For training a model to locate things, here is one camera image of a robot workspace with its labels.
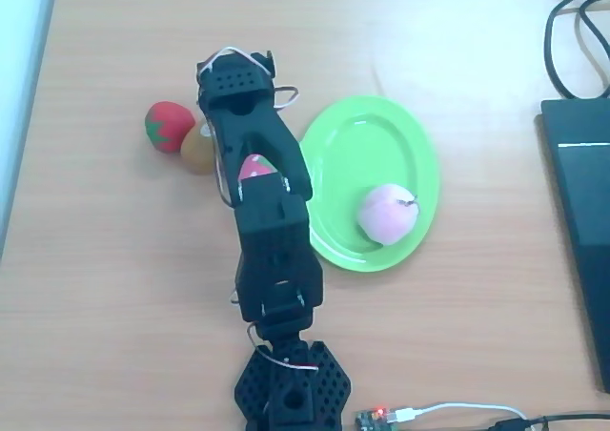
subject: wooden table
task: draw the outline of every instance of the wooden table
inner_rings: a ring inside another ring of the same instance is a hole
[[[352,379],[346,426],[379,404],[609,409],[536,135],[539,102],[558,97],[541,49],[558,1],[57,0],[2,264],[2,429],[242,429],[233,214],[142,125],[158,100],[195,111],[194,65],[228,44],[274,51],[278,82],[302,92],[283,113],[297,135],[339,98],[381,93],[437,147],[441,202],[417,253],[378,275],[324,265],[305,337]],[[557,23],[557,63],[593,95],[573,20]]]

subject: black cable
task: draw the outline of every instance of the black cable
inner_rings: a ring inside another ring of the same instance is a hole
[[[559,2],[549,14],[548,19],[546,20],[546,27],[544,30],[544,66],[546,67],[546,71],[549,74],[549,78],[551,79],[551,83],[553,86],[559,91],[559,93],[567,98],[567,99],[575,99],[577,98],[573,95],[561,82],[559,79],[559,75],[555,70],[555,64],[553,62],[553,49],[552,49],[552,36],[553,36],[553,23],[555,22],[555,18],[559,14],[559,12],[570,2],[574,2],[575,0],[562,0]],[[579,15],[582,19],[582,22],[589,28],[589,30],[598,38],[603,49],[606,52],[606,55],[610,59],[610,45],[608,45],[607,40],[603,37],[600,30],[593,24],[589,16],[586,14],[586,9],[593,3],[599,0],[586,0],[579,8]],[[610,86],[608,86],[604,92],[599,97],[608,97],[610,95]]]
[[[533,420],[522,418],[508,419],[498,421],[493,426],[487,428],[487,431],[527,431],[528,428],[536,424],[543,424],[542,429],[548,430],[548,425],[551,421],[574,421],[574,420],[610,420],[610,413],[597,414],[562,414],[562,415],[547,415]]]
[[[529,420],[530,424],[550,423],[551,421],[572,421],[572,420],[610,420],[610,414],[562,414],[547,415],[539,419]]]

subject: red strawberry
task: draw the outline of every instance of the red strawberry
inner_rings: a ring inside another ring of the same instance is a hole
[[[176,153],[194,126],[193,114],[179,104],[157,102],[146,114],[144,125],[152,145],[163,153]]]

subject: robotic arm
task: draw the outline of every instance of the robotic arm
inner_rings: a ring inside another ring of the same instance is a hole
[[[241,244],[235,277],[241,316],[273,347],[254,351],[235,400],[247,431],[338,431],[350,381],[323,342],[309,347],[299,337],[322,303],[322,268],[309,238],[311,180],[276,111],[274,77],[269,52],[197,65],[198,104],[213,133]],[[238,181],[250,154],[265,156],[278,172]],[[310,368],[282,366],[264,355]]]

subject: green plate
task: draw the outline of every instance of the green plate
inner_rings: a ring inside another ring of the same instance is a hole
[[[314,186],[311,241],[323,257],[352,271],[381,271],[424,239],[438,202],[437,157],[421,125],[396,102],[367,95],[335,103],[312,123],[301,150]],[[419,202],[414,230],[387,247],[356,222],[364,196],[385,183],[403,186]]]

